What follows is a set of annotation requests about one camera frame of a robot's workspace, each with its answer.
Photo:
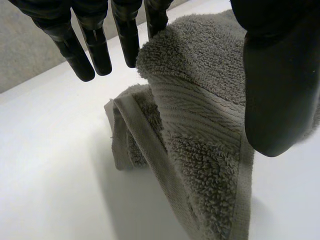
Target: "terry cloth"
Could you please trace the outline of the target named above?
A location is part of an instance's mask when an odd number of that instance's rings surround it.
[[[179,18],[139,53],[149,85],[105,106],[117,169],[149,166],[192,240],[248,239],[244,36],[231,10]]]

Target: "white surface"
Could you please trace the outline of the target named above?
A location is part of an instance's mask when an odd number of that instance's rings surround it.
[[[197,0],[168,15],[228,8]],[[151,171],[114,167],[103,106],[145,81],[117,38],[108,46],[108,76],[83,83],[63,63],[0,95],[1,240],[187,239]],[[320,131],[277,158],[256,155],[250,240],[320,239],[319,143]]]

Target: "towel fold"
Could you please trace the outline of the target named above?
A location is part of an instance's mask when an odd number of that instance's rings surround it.
[[[149,85],[105,106],[117,169],[149,166],[192,240],[248,239],[244,36],[231,10],[179,18],[139,53]]]

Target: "rubber fingertip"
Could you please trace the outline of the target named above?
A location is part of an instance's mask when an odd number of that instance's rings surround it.
[[[67,61],[81,81],[89,82],[95,78],[95,70],[85,54],[68,57]]]

